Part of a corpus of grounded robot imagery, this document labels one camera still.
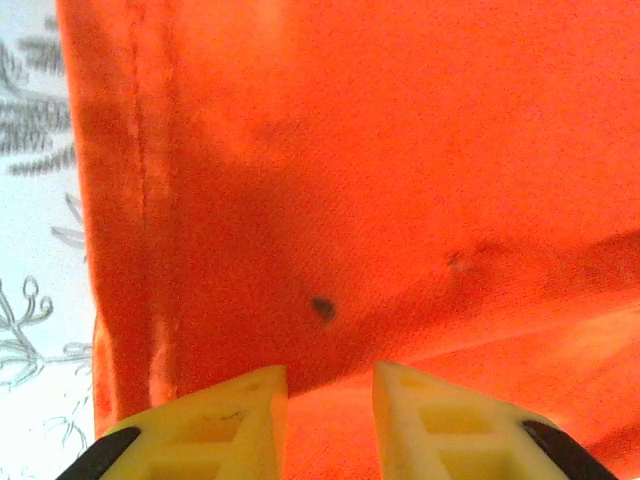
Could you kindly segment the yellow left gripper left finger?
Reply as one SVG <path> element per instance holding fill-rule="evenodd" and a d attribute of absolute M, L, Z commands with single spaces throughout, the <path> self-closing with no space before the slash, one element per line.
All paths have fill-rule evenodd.
<path fill-rule="evenodd" d="M 61 473 L 83 479 L 279 479 L 286 370 L 263 367 L 126 418 Z"/>

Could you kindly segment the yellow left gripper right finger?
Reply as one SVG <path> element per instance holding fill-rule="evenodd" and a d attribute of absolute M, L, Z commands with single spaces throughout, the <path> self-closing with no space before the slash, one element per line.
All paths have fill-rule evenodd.
<path fill-rule="evenodd" d="M 611 479 L 547 418 L 393 362 L 373 373 L 385 479 Z"/>

